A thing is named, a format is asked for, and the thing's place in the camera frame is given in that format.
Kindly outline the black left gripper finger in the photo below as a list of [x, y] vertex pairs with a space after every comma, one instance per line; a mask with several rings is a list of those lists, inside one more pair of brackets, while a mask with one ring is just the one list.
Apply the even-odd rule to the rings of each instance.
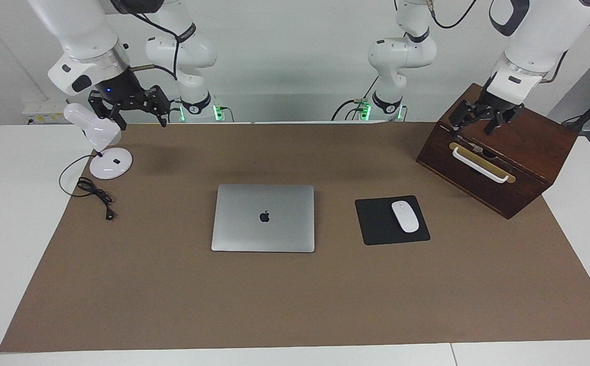
[[518, 106], [513, 106], [510, 109], [499, 110], [495, 108], [490, 108], [490, 122], [484, 128], [484, 132], [486, 135], [492, 135], [496, 129], [500, 128], [504, 124], [508, 124], [513, 122], [520, 112], [524, 109], [525, 105], [520, 104]]
[[483, 116], [483, 104], [460, 101], [450, 114], [452, 134], [457, 136], [467, 126], [478, 122]]

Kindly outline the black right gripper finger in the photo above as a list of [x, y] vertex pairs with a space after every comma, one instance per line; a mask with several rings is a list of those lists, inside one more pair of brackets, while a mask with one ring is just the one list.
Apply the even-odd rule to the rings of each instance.
[[143, 92], [142, 111], [153, 114], [162, 128], [166, 128], [171, 113], [171, 100], [160, 86], [151, 86]]
[[113, 107], [107, 107], [104, 97], [97, 90], [90, 91], [88, 103], [98, 118], [109, 119], [116, 123], [121, 131], [126, 131], [127, 123], [120, 115], [120, 107], [118, 105], [114, 104]]

